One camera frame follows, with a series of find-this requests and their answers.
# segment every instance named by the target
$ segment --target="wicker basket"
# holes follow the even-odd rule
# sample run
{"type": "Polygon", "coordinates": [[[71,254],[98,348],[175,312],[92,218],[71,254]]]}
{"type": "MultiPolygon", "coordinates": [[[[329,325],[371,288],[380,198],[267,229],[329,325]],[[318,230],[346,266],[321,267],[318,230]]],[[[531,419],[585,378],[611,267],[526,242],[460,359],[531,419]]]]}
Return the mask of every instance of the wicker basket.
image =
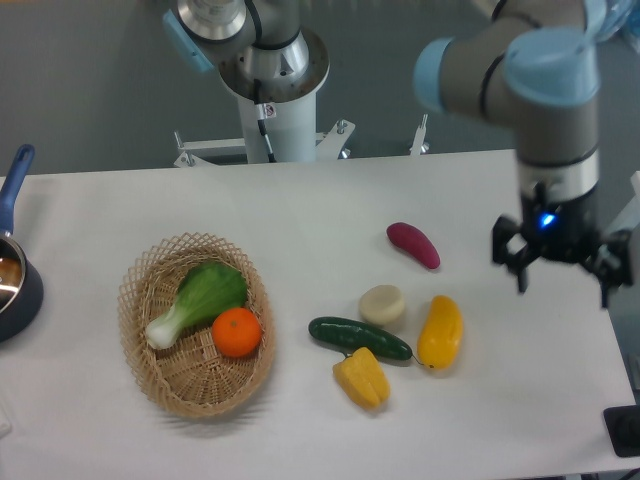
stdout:
{"type": "Polygon", "coordinates": [[[118,314],[122,346],[147,397],[183,417],[212,417],[237,407],[265,380],[273,362],[275,332],[260,276],[242,251],[224,238],[184,234],[163,240],[131,267],[120,287],[118,314]],[[260,346],[247,357],[218,353],[208,326],[185,330],[174,346],[155,351],[144,330],[175,300],[187,272],[220,261],[239,270],[249,290],[246,307],[262,325],[260,346]]]}

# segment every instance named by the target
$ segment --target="saucepan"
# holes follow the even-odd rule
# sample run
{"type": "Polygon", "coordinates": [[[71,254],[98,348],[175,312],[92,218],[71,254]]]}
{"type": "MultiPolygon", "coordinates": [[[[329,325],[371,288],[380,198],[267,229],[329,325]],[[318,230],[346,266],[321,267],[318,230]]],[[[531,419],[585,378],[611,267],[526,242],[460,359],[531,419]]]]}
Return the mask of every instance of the saucepan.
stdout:
{"type": "Polygon", "coordinates": [[[0,190],[0,342],[24,330],[36,317],[44,288],[37,270],[11,238],[13,209],[35,149],[22,145],[0,190]]]}

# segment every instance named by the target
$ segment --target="toy fruit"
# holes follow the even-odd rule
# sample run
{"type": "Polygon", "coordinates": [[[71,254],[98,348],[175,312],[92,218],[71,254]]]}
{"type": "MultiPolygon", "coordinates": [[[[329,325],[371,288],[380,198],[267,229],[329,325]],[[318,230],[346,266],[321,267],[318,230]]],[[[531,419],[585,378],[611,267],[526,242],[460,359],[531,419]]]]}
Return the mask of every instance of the toy fruit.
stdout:
{"type": "Polygon", "coordinates": [[[365,347],[334,365],[333,375],[349,398],[365,410],[379,407],[391,394],[382,367],[365,347]]]}
{"type": "Polygon", "coordinates": [[[398,320],[404,308],[402,292],[394,285],[373,287],[362,295],[358,302],[358,310],[362,318],[381,327],[398,320]]]}
{"type": "Polygon", "coordinates": [[[220,353],[227,357],[244,357],[255,350],[262,338],[256,316],[243,307],[220,314],[211,327],[211,338],[220,353]]]}
{"type": "Polygon", "coordinates": [[[458,355],[463,333],[464,322],[456,303],[444,295],[434,297],[418,338],[418,358],[434,370],[449,367],[458,355]]]}
{"type": "Polygon", "coordinates": [[[393,245],[411,255],[429,269],[440,266],[440,256],[431,240],[421,230],[408,223],[398,222],[387,227],[393,245]]]}
{"type": "Polygon", "coordinates": [[[316,340],[337,347],[367,347],[374,355],[393,360],[409,360],[411,347],[384,330],[340,317],[318,317],[309,323],[309,333],[316,340]]]}

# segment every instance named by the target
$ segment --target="green cucumber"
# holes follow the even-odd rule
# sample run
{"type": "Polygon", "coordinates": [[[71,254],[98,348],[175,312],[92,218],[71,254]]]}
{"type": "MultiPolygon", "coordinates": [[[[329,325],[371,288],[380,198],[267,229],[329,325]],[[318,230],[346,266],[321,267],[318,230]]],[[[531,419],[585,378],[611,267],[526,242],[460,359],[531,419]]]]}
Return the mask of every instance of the green cucumber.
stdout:
{"type": "Polygon", "coordinates": [[[357,350],[367,347],[379,357],[409,360],[413,351],[407,343],[380,328],[340,317],[318,317],[309,323],[309,333],[316,340],[337,347],[357,350]]]}

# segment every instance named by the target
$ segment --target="yellow bell pepper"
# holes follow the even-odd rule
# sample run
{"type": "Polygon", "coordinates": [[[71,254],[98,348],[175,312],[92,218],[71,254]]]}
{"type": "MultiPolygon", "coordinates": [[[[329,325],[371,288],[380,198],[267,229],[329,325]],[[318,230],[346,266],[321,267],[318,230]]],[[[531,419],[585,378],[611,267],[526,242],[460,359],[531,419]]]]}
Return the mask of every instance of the yellow bell pepper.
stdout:
{"type": "Polygon", "coordinates": [[[456,302],[444,295],[434,297],[418,338],[418,358],[428,368],[448,368],[458,355],[463,333],[464,322],[456,302]]]}
{"type": "Polygon", "coordinates": [[[391,394],[382,367],[366,347],[334,365],[333,375],[349,398],[365,410],[375,409],[391,394]]]}

